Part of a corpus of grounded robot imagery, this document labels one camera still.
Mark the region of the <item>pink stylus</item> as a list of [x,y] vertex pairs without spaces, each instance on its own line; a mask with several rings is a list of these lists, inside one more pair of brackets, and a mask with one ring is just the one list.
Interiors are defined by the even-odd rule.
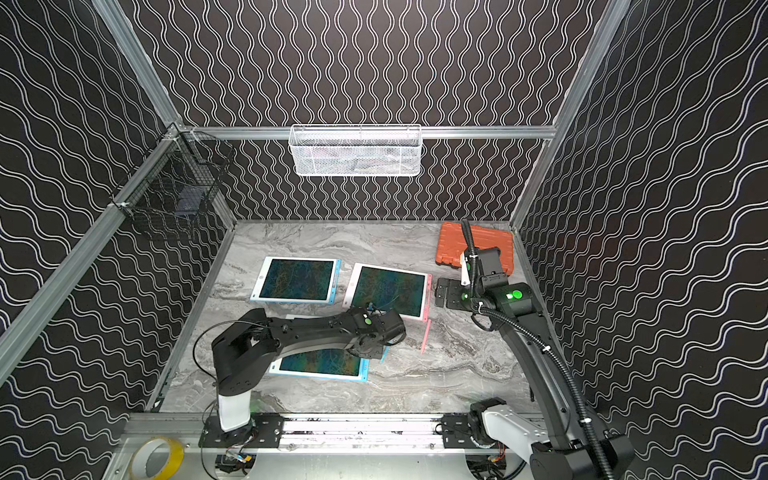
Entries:
[[430,330],[431,330],[431,324],[432,324],[431,319],[428,318],[426,323],[425,323],[425,330],[424,330],[424,334],[423,334],[423,338],[422,338],[422,343],[421,343],[421,346],[420,346],[420,354],[424,354],[424,352],[426,350],[426,346],[427,346],[427,342],[428,342],[429,334],[430,334]]

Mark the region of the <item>pink writing tablet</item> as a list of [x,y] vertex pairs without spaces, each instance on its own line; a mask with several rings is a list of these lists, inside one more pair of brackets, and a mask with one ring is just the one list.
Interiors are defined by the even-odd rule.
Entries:
[[426,322],[432,276],[427,273],[356,263],[342,305],[395,310],[404,320]]

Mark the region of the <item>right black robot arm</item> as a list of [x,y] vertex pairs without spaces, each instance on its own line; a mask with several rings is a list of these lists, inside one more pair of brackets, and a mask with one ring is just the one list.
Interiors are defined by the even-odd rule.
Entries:
[[579,393],[531,288],[488,287],[478,303],[521,366],[543,421],[535,423],[499,398],[475,402],[466,414],[443,416],[445,447],[499,447],[511,477],[621,478],[636,457],[632,444],[626,435],[609,432]]

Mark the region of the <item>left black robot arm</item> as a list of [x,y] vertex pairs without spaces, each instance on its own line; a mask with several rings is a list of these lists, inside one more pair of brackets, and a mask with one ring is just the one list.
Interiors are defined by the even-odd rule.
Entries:
[[211,342],[219,427],[229,433],[251,422],[251,391],[278,359],[327,349],[379,359],[405,336],[404,320],[394,310],[352,307],[326,317],[288,319],[252,309]]

